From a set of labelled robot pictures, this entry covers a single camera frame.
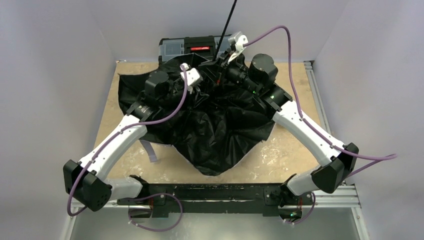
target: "purple hose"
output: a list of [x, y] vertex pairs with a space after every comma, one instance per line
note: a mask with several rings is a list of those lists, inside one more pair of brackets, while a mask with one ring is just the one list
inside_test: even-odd
[[75, 212], [75, 213], [73, 213], [73, 212], [71, 212], [71, 202], [72, 202], [72, 197], [74, 196], [74, 193], [75, 193], [75, 190], [77, 189], [77, 185], [78, 185], [78, 183], [80, 182], [80, 180], [81, 180], [81, 178], [83, 177], [83, 175], [84, 175], [84, 173], [87, 171], [87, 169], [90, 167], [90, 165], [92, 164], [92, 163], [94, 163], [95, 162], [95, 159], [99, 156], [99, 154], [106, 148], [106, 146], [108, 145], [108, 144], [110, 144], [118, 135], [120, 135], [121, 134], [121, 132], [123, 132], [123, 131], [125, 131], [125, 130], [127, 130], [127, 129], [129, 129], [129, 128], [132, 128], [132, 127], [135, 127], [135, 126], [141, 126], [141, 125], [154, 125], [154, 124], [161, 124], [161, 123], [163, 123], [163, 122], [166, 122], [166, 121], [168, 121], [170, 118], [172, 118], [173, 116], [175, 116], [177, 113], [178, 113], [178, 111], [181, 109], [181, 107], [183, 106], [183, 104], [184, 104], [184, 101], [186, 100], [186, 96], [187, 96], [187, 88], [188, 88], [188, 85], [187, 85], [187, 72], [186, 72], [186, 69], [182, 66], [182, 65], [180, 65], [179, 66], [179, 68], [182, 70], [182, 72], [184, 73], [184, 90], [183, 90], [183, 92], [182, 92], [182, 97], [181, 97], [181, 101], [179, 102], [179, 104], [178, 104], [178, 106], [176, 106], [176, 108], [175, 108], [175, 110], [169, 115], [169, 116], [167, 116], [167, 117], [164, 117], [164, 118], [162, 118], [162, 119], [159, 119], [159, 120], [155, 120], [155, 121], [144, 121], [144, 122], [138, 122], [138, 123], [134, 123], [134, 124], [130, 124], [130, 125], [127, 125], [127, 126], [124, 126], [120, 131], [118, 131], [118, 132], [116, 132], [115, 134], [113, 134], [107, 141], [105, 141], [104, 142], [104, 144], [103, 145], [101, 145], [99, 148], [98, 148], [98, 150], [97, 150], [97, 152], [95, 152], [94, 153], [94, 155], [92, 156], [92, 158], [91, 158], [91, 161], [89, 161], [88, 163], [87, 163], [87, 165], [85, 165], [85, 167], [81, 170], [81, 172], [79, 173], [79, 175], [76, 177], [76, 179], [75, 179], [75, 182], [73, 183], [73, 185], [72, 185], [72, 188], [70, 189], [70, 191], [69, 191], [69, 198], [67, 199], [67, 208], [66, 208], [66, 210], [67, 210], [67, 214], [69, 215], [69, 216], [71, 216], [71, 217], [73, 217], [73, 216], [76, 216], [76, 215], [78, 215], [78, 214], [80, 214], [82, 211], [84, 211], [86, 208], [87, 208], [87, 206], [85, 206], [85, 207], [83, 207], [83, 208], [81, 208], [80, 210], [78, 210], [77, 212]]
[[178, 200], [178, 198], [176, 198], [174, 195], [169, 194], [169, 193], [156, 193], [156, 194], [153, 194], [153, 195], [150, 195], [150, 196], [132, 199], [132, 200], [139, 202], [139, 201], [144, 201], [144, 200], [147, 200], [147, 199], [150, 199], [150, 198], [153, 198], [153, 197], [157, 197], [157, 196], [160, 196], [160, 195], [169, 196], [169, 197], [175, 199], [175, 201], [178, 203], [180, 214], [179, 214], [178, 220], [172, 226], [169, 226], [169, 227], [166, 227], [166, 228], [163, 228], [163, 229], [155, 229], [155, 228], [150, 228], [150, 227], [140, 225], [140, 224], [133, 221], [133, 219], [131, 218], [131, 211], [130, 210], [128, 210], [129, 222], [132, 223], [133, 225], [135, 225], [136, 227], [139, 227], [139, 228], [142, 228], [142, 229], [145, 229], [145, 230], [149, 230], [149, 231], [152, 231], [152, 232], [165, 232], [165, 231], [168, 231], [168, 230], [175, 228], [180, 223], [181, 218], [183, 217], [183, 205], [181, 204], [181, 201]]
[[333, 146], [336, 150], [338, 150], [338, 151], [340, 151], [340, 152], [342, 152], [342, 153], [344, 153], [344, 154], [347, 154], [347, 155], [350, 155], [350, 156], [353, 156], [353, 157], [356, 157], [356, 158], [359, 158], [359, 159], [365, 159], [365, 160], [372, 160], [372, 161], [374, 161], [374, 162], [372, 162], [372, 163], [370, 163], [370, 164], [367, 164], [367, 165], [365, 165], [365, 166], [363, 166], [363, 167], [361, 167], [361, 168], [359, 168], [358, 170], [355, 170], [355, 171], [353, 171], [350, 175], [349, 175], [349, 177], [350, 176], [352, 176], [352, 175], [354, 175], [354, 174], [357, 174], [357, 173], [359, 173], [360, 171], [362, 171], [362, 170], [364, 170], [364, 169], [367, 169], [367, 168], [369, 168], [369, 167], [371, 167], [372, 165], [374, 165], [374, 164], [377, 164], [377, 163], [379, 163], [379, 162], [381, 162], [381, 161], [386, 161], [386, 160], [391, 160], [391, 159], [394, 159], [394, 158], [396, 158], [398, 155], [397, 154], [390, 154], [390, 155], [387, 155], [387, 156], [382, 156], [382, 157], [378, 157], [378, 156], [365, 156], [365, 155], [360, 155], [360, 154], [356, 154], [356, 153], [353, 153], [353, 152], [350, 152], [350, 151], [347, 151], [347, 150], [345, 150], [345, 149], [343, 149], [343, 148], [340, 148], [340, 147], [338, 147], [338, 146], [335, 146], [335, 145], [333, 145], [333, 143], [330, 141], [330, 140], [328, 140], [324, 135], [322, 135], [315, 127], [313, 127], [309, 122], [308, 122], [308, 120], [306, 120], [305, 118], [304, 118], [304, 116], [303, 116], [303, 112], [302, 112], [302, 109], [301, 109], [301, 103], [300, 103], [300, 101], [299, 101], [299, 96], [298, 96], [298, 93], [297, 93], [297, 91], [296, 91], [296, 88], [295, 88], [295, 83], [294, 83], [294, 81], [293, 81], [293, 77], [292, 77], [292, 39], [291, 39], [291, 37], [290, 37], [290, 32], [289, 32], [289, 29], [286, 27], [286, 26], [284, 26], [284, 25], [279, 25], [279, 26], [275, 26], [275, 27], [273, 27], [273, 28], [271, 28], [270, 30], [268, 30], [267, 32], [265, 32], [264, 34], [262, 34], [262, 35], [260, 35], [260, 36], [258, 36], [257, 38], [255, 38], [253, 41], [251, 41], [251, 42], [249, 42], [249, 43], [246, 43], [246, 44], [244, 44], [243, 46], [244, 47], [247, 47], [247, 46], [250, 46], [250, 45], [252, 45], [252, 44], [254, 44], [254, 43], [256, 43], [257, 41], [259, 41], [259, 40], [261, 40], [261, 39], [263, 39], [265, 36], [267, 36], [268, 34], [270, 34], [270, 33], [272, 33], [272, 32], [274, 32], [275, 30], [277, 30], [277, 29], [284, 29], [285, 30], [285, 32], [287, 33], [287, 41], [288, 41], [288, 78], [290, 79], [290, 85], [291, 85], [291, 89], [293, 89], [293, 93], [294, 93], [294, 98], [296, 99], [296, 106], [297, 106], [297, 111], [299, 112], [299, 116], [300, 116], [300, 118], [303, 120], [303, 122], [312, 130], [312, 131], [314, 131], [320, 138], [322, 138], [326, 143], [328, 143], [330, 146]]

